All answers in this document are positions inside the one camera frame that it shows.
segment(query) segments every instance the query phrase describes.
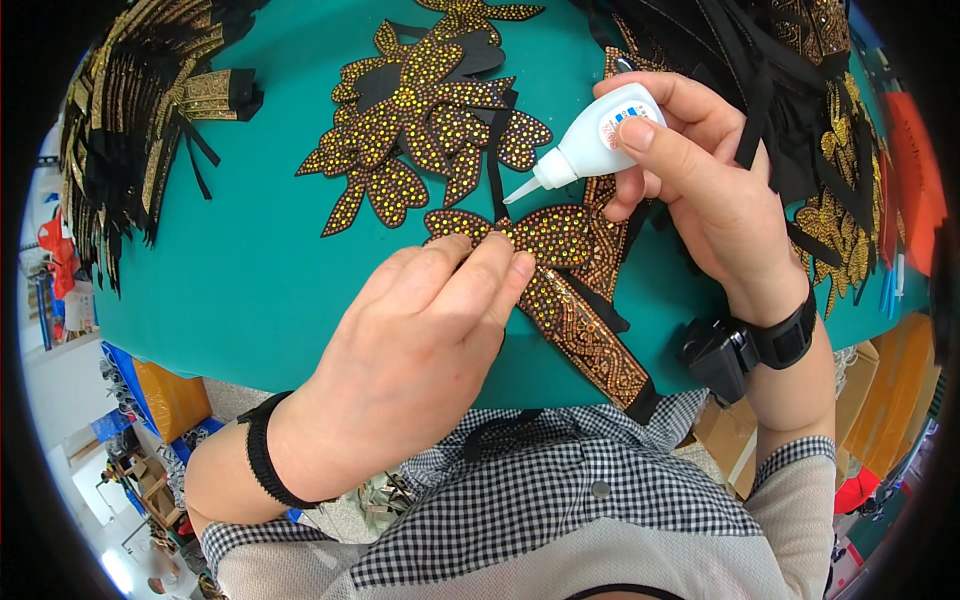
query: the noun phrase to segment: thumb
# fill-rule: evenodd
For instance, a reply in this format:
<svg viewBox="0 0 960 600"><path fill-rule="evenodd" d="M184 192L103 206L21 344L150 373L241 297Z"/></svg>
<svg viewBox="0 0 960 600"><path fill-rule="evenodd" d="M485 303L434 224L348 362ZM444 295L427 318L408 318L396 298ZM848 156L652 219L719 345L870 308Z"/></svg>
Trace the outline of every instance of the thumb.
<svg viewBox="0 0 960 600"><path fill-rule="evenodd" d="M731 218L749 172L723 164L681 133L643 117L628 117L616 135L627 156L719 225Z"/></svg>

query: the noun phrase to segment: black wristband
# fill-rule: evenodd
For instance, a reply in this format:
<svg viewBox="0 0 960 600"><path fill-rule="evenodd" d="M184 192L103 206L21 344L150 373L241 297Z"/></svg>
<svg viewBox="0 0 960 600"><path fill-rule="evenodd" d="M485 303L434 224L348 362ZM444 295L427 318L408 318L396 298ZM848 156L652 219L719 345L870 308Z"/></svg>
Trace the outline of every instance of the black wristband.
<svg viewBox="0 0 960 600"><path fill-rule="evenodd" d="M813 286L796 311L772 327L744 323L756 349L756 358L771 369L786 369L806 356L817 323L817 298Z"/></svg>
<svg viewBox="0 0 960 600"><path fill-rule="evenodd" d="M276 474L274 463L270 460L270 450L267 448L267 424L270 422L270 415L274 413L276 406L292 393L283 392L270 396L259 406L237 417L237 422L250 424L247 429L247 462L256 482L280 504L307 510L316 508L320 502L301 500L287 490Z"/></svg>

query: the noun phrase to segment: teal table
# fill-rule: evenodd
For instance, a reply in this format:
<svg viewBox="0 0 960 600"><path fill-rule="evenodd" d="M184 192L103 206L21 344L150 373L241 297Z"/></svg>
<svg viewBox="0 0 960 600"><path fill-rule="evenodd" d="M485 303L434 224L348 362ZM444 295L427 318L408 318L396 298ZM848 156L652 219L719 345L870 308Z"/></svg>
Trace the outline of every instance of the teal table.
<svg viewBox="0 0 960 600"><path fill-rule="evenodd" d="M604 57L587 21L569 2L544 2L526 22L496 21L507 60L497 76L516 76L517 108L546 123L559 139L592 100ZM156 246L126 242L120 262L123 298L97 291L104 339L130 354L185 376L203 375L266 391L298 387L316 368L340 316L370 272L393 251L427 237L422 216L440 207L444 181L425 176L426 209L386 229L368 204L352 228L320 238L344 178L294 178L331 126L330 90L339 68L374 56L373 32L391 19L430 27L440 18L413 0L290 3L274 0L243 40L214 61L216 68L253 67L266 92L249 123L198 122L222 158L201 163L213 193L204 201L180 143L164 199ZM539 155L552 146L539 149ZM501 167L504 188L529 175ZM511 209L518 219L542 206L579 202L583 185L540 190ZM492 216L486 175L459 204ZM676 232L647 225L620 271L614 303L631 324L624 343L662 394L695 386L674 359L677 336L696 316L726 310L722 290L692 276L677 253ZM894 320L879 306L882 273L870 277L858 307L853 289L827 320L835 348L891 328L904 311L925 305L925 281L907 278ZM828 286L817 290L826 304ZM478 407L548 407L606 401L519 311L477 400Z"/></svg>

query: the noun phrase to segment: white plastic bottle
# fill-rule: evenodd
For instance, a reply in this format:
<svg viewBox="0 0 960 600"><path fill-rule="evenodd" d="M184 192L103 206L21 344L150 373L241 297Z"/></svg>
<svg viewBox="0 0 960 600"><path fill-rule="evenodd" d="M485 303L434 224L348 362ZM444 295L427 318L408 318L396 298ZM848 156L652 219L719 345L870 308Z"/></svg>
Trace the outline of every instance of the white plastic bottle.
<svg viewBox="0 0 960 600"><path fill-rule="evenodd" d="M616 126L628 116L642 116L666 127L663 113L647 88L626 84L584 109L557 147L534 166L532 179L508 196L510 204L538 187L553 189L579 178L616 173L636 163L616 143Z"/></svg>

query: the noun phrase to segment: fingernail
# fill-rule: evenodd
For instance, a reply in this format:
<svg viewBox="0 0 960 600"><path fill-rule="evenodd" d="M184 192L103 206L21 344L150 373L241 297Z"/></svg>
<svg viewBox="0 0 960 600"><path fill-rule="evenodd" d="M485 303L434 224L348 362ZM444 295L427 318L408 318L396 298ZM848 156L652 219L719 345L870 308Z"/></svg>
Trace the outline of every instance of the fingernail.
<svg viewBox="0 0 960 600"><path fill-rule="evenodd" d="M514 254L514 269L526 278L530 278L537 268L537 260L532 254L520 251Z"/></svg>
<svg viewBox="0 0 960 600"><path fill-rule="evenodd" d="M627 117L616 128L616 135L624 146L637 152L646 152L654 141L654 128L648 119Z"/></svg>

